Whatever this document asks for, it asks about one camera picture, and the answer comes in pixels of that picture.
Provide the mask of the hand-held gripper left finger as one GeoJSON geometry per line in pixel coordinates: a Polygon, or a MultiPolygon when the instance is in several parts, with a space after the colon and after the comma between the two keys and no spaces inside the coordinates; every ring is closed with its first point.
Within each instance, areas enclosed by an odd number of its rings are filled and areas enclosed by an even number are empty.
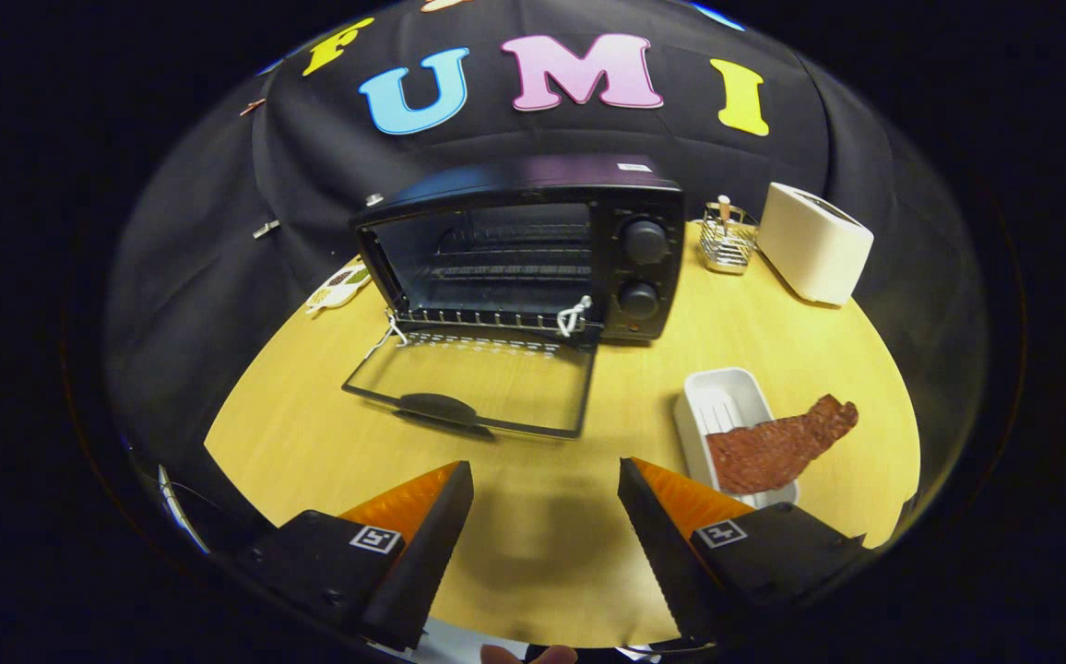
{"type": "Polygon", "coordinates": [[[419,646],[474,499],[450,461],[339,516],[300,512],[235,555],[256,587],[343,637],[419,646]]]}

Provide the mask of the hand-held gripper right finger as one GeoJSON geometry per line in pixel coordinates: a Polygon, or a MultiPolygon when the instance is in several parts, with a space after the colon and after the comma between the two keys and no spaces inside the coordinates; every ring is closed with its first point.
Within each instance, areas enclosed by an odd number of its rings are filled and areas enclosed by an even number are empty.
{"type": "Polygon", "coordinates": [[[862,537],[791,502],[753,508],[637,457],[619,461],[618,496],[673,621],[699,644],[789,630],[867,562],[862,537]]]}

